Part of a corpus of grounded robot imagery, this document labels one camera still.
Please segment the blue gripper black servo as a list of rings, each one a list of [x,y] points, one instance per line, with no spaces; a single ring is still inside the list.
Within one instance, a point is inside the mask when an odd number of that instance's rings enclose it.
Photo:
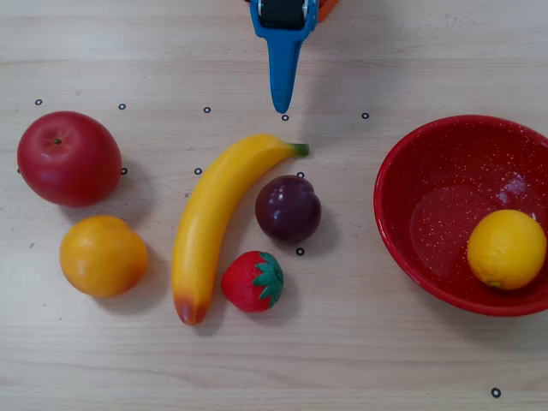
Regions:
[[[319,19],[319,3],[252,1],[250,14],[256,35],[267,43],[272,103],[278,113],[284,114],[292,99],[302,44]]]

